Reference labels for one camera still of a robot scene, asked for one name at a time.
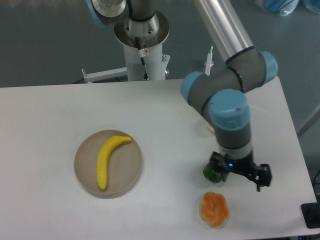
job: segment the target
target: plate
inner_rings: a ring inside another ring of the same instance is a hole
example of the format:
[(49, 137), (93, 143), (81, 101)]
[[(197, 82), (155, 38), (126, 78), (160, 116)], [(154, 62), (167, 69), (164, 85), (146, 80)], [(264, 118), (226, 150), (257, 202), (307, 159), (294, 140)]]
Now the plate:
[(99, 131), (89, 136), (78, 148), (74, 157), (74, 172), (82, 186), (99, 198), (116, 198), (132, 188), (142, 168), (142, 154), (132, 138), (111, 153), (108, 162), (108, 184), (103, 191), (97, 184), (97, 159), (101, 146), (112, 136), (129, 136), (118, 130)]

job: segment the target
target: silver arm tube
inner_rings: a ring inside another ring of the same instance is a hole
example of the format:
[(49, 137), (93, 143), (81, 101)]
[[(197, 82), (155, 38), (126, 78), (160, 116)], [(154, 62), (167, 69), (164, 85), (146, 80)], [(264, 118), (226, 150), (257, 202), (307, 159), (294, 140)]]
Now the silver arm tube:
[(229, 0), (194, 0), (222, 59), (253, 46)]

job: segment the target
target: yellow banana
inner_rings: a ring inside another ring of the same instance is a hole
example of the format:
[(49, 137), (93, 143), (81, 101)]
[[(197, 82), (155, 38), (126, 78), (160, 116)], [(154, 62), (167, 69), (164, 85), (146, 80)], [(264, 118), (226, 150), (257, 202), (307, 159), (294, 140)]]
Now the yellow banana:
[(130, 142), (129, 136), (112, 136), (102, 145), (96, 162), (96, 181), (101, 190), (108, 184), (108, 162), (112, 151), (123, 142)]

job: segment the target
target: plastic container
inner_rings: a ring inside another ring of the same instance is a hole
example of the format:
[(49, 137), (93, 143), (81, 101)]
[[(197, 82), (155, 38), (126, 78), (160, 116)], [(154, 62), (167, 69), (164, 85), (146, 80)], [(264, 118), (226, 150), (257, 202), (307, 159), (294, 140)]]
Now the plastic container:
[(292, 13), (298, 3), (299, 0), (255, 0), (255, 4), (261, 9), (280, 16), (287, 16)]
[(303, 4), (310, 11), (320, 14), (320, 0), (303, 0)]

